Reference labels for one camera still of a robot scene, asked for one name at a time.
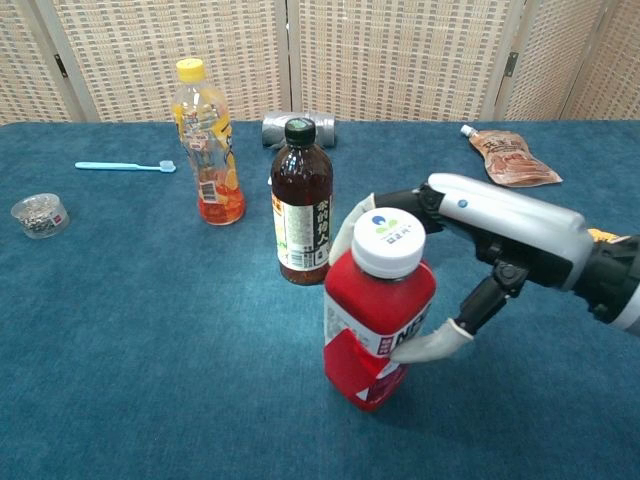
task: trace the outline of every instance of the soy sauce bottle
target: soy sauce bottle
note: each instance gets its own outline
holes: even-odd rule
[[[280,272],[290,282],[311,285],[329,270],[333,168],[314,141],[308,118],[289,120],[286,145],[271,167],[271,202]]]

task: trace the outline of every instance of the food pouch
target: food pouch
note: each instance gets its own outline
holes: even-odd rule
[[[478,131],[469,125],[460,131],[482,154],[489,177],[498,185],[535,187],[562,182],[560,175],[531,155],[527,142],[517,133]]]

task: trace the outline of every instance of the plastic bottle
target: plastic bottle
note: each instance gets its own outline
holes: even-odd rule
[[[176,67],[183,85],[171,110],[195,176],[200,215],[212,225],[233,223],[242,217],[245,200],[231,150],[227,102],[206,82],[202,60],[187,58]]]
[[[301,285],[322,282],[329,269],[333,168],[326,153],[314,144],[315,136],[311,120],[289,120],[287,144],[271,167],[280,272]]]
[[[377,409],[407,374],[391,351],[421,328],[436,288],[413,215],[378,208],[355,224],[351,250],[325,280],[324,367],[359,408]]]

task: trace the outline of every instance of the light blue toothbrush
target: light blue toothbrush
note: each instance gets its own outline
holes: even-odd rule
[[[137,163],[76,162],[76,168],[83,170],[151,170],[162,173],[176,171],[176,166],[171,160],[162,160],[159,167],[147,167]]]

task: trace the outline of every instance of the yellow bottle cap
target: yellow bottle cap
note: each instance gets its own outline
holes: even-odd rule
[[[204,80],[204,62],[199,58],[185,58],[176,63],[178,78],[184,83],[198,83]]]

